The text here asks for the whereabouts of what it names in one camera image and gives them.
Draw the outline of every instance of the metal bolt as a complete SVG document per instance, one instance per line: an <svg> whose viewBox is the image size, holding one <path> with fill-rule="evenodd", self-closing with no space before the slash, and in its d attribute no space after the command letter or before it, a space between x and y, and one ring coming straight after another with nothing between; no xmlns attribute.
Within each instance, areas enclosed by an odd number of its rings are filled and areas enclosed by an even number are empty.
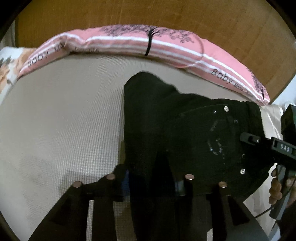
<svg viewBox="0 0 296 241"><path fill-rule="evenodd" d="M75 181L75 182L73 182L72 186L75 187L75 188L79 188L79 187L82 186L82 182L81 181Z"/></svg>
<svg viewBox="0 0 296 241"><path fill-rule="evenodd" d="M219 182L219 187L225 188L225 187L227 187L227 183L226 182Z"/></svg>
<svg viewBox="0 0 296 241"><path fill-rule="evenodd" d="M114 179L115 179L115 175L114 175L113 173L110 173L110 174L108 174L108 175L106 176L106 178L107 178L108 180L114 180Z"/></svg>
<svg viewBox="0 0 296 241"><path fill-rule="evenodd" d="M186 174L185 175L185 179L187 179L187 180L193 180L194 179L194 175L192 175L192 174Z"/></svg>

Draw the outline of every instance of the textured bed sheet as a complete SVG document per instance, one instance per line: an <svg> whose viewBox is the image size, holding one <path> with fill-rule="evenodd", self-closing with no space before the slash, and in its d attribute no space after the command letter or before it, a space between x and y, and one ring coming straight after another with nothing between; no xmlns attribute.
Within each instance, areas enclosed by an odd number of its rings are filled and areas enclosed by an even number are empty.
<svg viewBox="0 0 296 241"><path fill-rule="evenodd" d="M192 74L128 56L70 55L20 78L0 106L0 210L21 241L74 181L97 181L123 161L123 86L139 71L182 93L247 100ZM260 109L266 136L280 137L280 108ZM245 201L254 215L269 207L271 179ZM128 200L114 206L118 240L136 240ZM87 240L92 203L89 210ZM269 234L269 215L258 221Z"/></svg>

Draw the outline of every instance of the wire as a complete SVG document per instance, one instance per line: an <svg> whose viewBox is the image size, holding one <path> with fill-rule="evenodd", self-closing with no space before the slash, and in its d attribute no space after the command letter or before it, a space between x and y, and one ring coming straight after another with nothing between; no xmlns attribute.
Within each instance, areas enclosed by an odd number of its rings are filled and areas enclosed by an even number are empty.
<svg viewBox="0 0 296 241"><path fill-rule="evenodd" d="M280 200L282 200L285 196L288 195L288 193L292 190L292 188L293 188L295 182L296 182L296 178L294 179L292 186L291 186L291 187L289 188L289 190L285 193L285 195L282 196L282 198L281 198ZM276 205L278 205L278 204L279 204L279 202L276 202L275 204L271 205L269 209L266 209L264 212L258 214L255 218L258 218L258 217L262 216L263 214L267 213L268 211L270 211L271 209L273 209L274 206L276 206Z"/></svg>

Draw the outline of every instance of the hand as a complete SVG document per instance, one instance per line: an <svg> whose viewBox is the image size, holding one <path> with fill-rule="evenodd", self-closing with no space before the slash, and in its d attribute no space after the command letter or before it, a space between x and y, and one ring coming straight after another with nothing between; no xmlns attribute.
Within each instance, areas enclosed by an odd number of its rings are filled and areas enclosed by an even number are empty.
<svg viewBox="0 0 296 241"><path fill-rule="evenodd" d="M276 169L272 171L271 176L272 177L276 176ZM286 186L290 188L293 182L294 182L294 177L289 178L286 181ZM274 205L277 200L280 200L283 197L283 194L281 193L281 183L277 180L276 177L271 181L271 188L269 189L269 193L270 193L269 203L271 205ZM290 206L295 200L296 200L296 183L292 187L291 195L290 195L287 207Z"/></svg>

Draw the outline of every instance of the wooden headboard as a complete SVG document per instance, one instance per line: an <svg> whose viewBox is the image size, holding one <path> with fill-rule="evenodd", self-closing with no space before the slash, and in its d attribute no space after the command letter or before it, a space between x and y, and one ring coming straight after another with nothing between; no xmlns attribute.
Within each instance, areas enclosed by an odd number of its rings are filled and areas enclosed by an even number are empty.
<svg viewBox="0 0 296 241"><path fill-rule="evenodd" d="M271 99L296 72L296 40L265 0L33 0L16 19L16 42L38 47L64 31L110 24L192 31L251 69Z"/></svg>

